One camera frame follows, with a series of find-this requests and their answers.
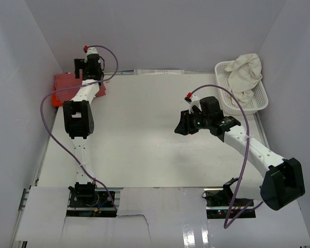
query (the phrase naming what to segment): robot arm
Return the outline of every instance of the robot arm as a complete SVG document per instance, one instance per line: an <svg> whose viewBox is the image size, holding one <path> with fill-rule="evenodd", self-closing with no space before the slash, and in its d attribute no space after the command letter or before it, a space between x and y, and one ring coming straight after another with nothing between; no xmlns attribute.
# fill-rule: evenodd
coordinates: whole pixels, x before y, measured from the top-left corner
<svg viewBox="0 0 310 248"><path fill-rule="evenodd" d="M103 80L100 56L96 48L84 47L85 59L75 59L75 76L80 78L79 71L83 71L83 85L94 81ZM88 148L88 136L94 131L94 121L90 104L96 93L100 90L101 83L95 83L79 89L70 101L63 103L65 130L71 137L75 156L80 160L88 173L93 176ZM79 165L76 165L76 181L90 182Z"/></svg>
<svg viewBox="0 0 310 248"><path fill-rule="evenodd" d="M232 116L225 117L215 97L203 98L199 103L201 110L194 103L193 111L181 112L175 133L188 135L208 129L212 135L244 155L247 137L241 123ZM286 160L250 137L248 160L264 178L260 196L271 209L279 210L304 195L302 167L296 159ZM236 181L231 180L223 188L227 189Z"/></svg>

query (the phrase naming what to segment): white wall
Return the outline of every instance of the white wall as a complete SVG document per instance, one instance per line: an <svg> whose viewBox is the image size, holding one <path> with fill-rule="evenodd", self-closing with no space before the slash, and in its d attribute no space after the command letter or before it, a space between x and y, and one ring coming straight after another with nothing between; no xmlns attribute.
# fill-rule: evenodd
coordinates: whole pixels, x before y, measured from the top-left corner
<svg viewBox="0 0 310 248"><path fill-rule="evenodd" d="M61 69L24 0L0 0L0 248L10 244L23 188L47 135L39 105ZM48 120L54 111L46 105Z"/></svg>
<svg viewBox="0 0 310 248"><path fill-rule="evenodd" d="M286 2L259 56L269 97L262 123L271 148L303 166L299 204L310 235L310 1Z"/></svg>
<svg viewBox="0 0 310 248"><path fill-rule="evenodd" d="M218 62L258 52L285 1L26 0L66 72L86 44L111 48L120 70L213 71Z"/></svg>

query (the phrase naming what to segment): laundry basket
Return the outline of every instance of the laundry basket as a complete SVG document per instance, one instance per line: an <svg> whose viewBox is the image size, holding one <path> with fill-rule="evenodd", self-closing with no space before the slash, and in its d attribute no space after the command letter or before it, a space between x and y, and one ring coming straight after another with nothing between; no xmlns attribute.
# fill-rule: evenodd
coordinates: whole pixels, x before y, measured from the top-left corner
<svg viewBox="0 0 310 248"><path fill-rule="evenodd" d="M215 66L216 83L219 86L229 90L228 76L230 72L226 72L225 68L230 61L220 62ZM230 115L242 115L239 108L232 104L232 98L225 91L218 89L220 101L223 111ZM269 104L268 96L265 92L262 82L259 82L253 89L253 98L247 105L242 106L247 115L255 114L259 110L263 110Z"/></svg>

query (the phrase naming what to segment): white towel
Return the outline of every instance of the white towel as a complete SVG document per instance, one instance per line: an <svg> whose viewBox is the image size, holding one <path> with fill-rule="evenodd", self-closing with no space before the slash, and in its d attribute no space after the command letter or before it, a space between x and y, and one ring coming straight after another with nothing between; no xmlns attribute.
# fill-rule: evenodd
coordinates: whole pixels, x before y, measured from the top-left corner
<svg viewBox="0 0 310 248"><path fill-rule="evenodd" d="M225 71L231 72L228 77L229 88L241 105L249 103L254 96L252 89L262 79L261 70L262 65L256 53L241 55L227 64ZM233 99L232 104L238 107Z"/></svg>

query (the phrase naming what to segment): purple cable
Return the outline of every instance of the purple cable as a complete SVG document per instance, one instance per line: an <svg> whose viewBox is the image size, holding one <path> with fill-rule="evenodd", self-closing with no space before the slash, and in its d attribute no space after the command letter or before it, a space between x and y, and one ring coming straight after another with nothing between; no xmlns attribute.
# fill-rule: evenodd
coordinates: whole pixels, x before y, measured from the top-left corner
<svg viewBox="0 0 310 248"><path fill-rule="evenodd" d="M48 127L48 125L47 125L47 123L46 123L46 120L45 120L45 117L44 117L44 114L43 114L43 104L44 104L45 100L46 100L49 96L51 96L51 95L53 95L53 94L55 94L55 93L57 93L57 92L60 92L60 91L65 91L65 90L70 90L70 89L79 89L79 88L86 87L86 86L88 86L88 85L97 84L97 83L102 83L102 82L105 82L105 81L108 81L108 80L112 79L112 78L116 75L116 73L117 73L117 71L118 71L118 60L117 60L116 55L115 55L111 50L109 50L108 48L106 48L106 47L104 47L104 46L102 46L102 45L90 45L90 46L88 46L88 47L89 47L89 48L104 48L104 49L106 49L107 51L109 51L109 52L114 56L114 58L115 58L115 60L116 60L116 70L115 70L114 74L111 75L108 79L103 79L103 80L100 80L100 81L94 81L94 82L89 83L89 84L84 84L84 85L79 85L79 86L70 87L70 88L64 88L64 89L57 89L57 90L55 90L55 91L52 91L51 93L49 93L48 95L46 95L46 96L42 99L41 104L40 104L40 115L41 115L42 123L43 123L43 125L45 126L46 131L47 131L47 133L50 135L50 137L51 137L60 147L62 147L64 151L66 151L68 154L70 154L70 155L76 160L76 162L77 162L78 165L81 167L81 169L83 170L83 172L84 172L90 179L92 179L92 180L95 181L95 182L98 182L99 184L101 184L101 185L105 188L105 190L107 191L107 194L108 194L110 200L111 200L112 203L113 203L113 206L114 206L115 210L117 211L117 207L116 207L116 205L115 205L115 203L114 203L114 200L113 200L113 198L112 198L112 196L111 196L111 194L110 194L108 188L106 187L106 185L104 185L104 183L102 183L101 181L99 181L99 180L96 179L95 177L92 177L92 176L87 172L87 170L86 170L85 167L82 165L82 163L79 161L79 159L78 159L71 151L69 151L69 149L68 149L67 147L65 147L65 146L53 135L52 131L50 130L50 128Z"/></svg>
<svg viewBox="0 0 310 248"><path fill-rule="evenodd" d="M254 207L254 208L252 208L252 209L248 209L248 210L246 210L245 212L254 211L254 210L258 209L262 204L263 204L263 201L261 201L256 207Z"/></svg>
<svg viewBox="0 0 310 248"><path fill-rule="evenodd" d="M250 129L249 129L249 123L248 123L248 120L247 120L247 116L241 106L241 104L239 103L238 99L227 89L221 87L221 86L218 86L218 85L214 85L214 84L206 84L206 85L203 85L203 86L200 86L198 88L196 88L195 90L193 90L191 93L194 94L196 91L198 91L199 89L202 89L204 87L215 87L215 88L219 88L225 92L227 92L237 103L239 109L241 110L241 113L243 115L243 118L244 118L244 121L246 123L246 135L247 135L247 144L246 144L246 150L245 150L245 153L244 153L244 159L243 159L243 163L242 163L242 167L241 167L241 172L240 172L240 175L239 175L239 178L238 178L238 182L237 182L237 186L236 186L236 189L234 190L234 194L232 196L232 199L231 199L231 202L229 203L229 207L228 207L228 210L227 210L227 213L226 213L226 217L225 217L225 221L224 221L224 229L227 229L232 223L234 220L236 220L244 211L247 207L250 206L250 204L253 202L252 200L250 202L248 202L246 204L246 206L244 206L243 209L241 209L241 211L239 211L239 213L237 213L233 218L232 220L228 222L228 219L229 219L229 216L230 216L230 213L232 211L232 207L233 207L233 204L236 200L236 196L238 194L238 190L239 190L239 187L240 187L240 184L241 184L241 181L242 181L242 176L243 176L243 173L244 173L244 169L246 167L246 163L247 163L247 160L248 160L248 152L249 152L249 146L250 146L250 139L249 139L249 135L250 135ZM253 208L252 210L255 210L257 209L263 202L261 202L258 206L256 206L255 208Z"/></svg>

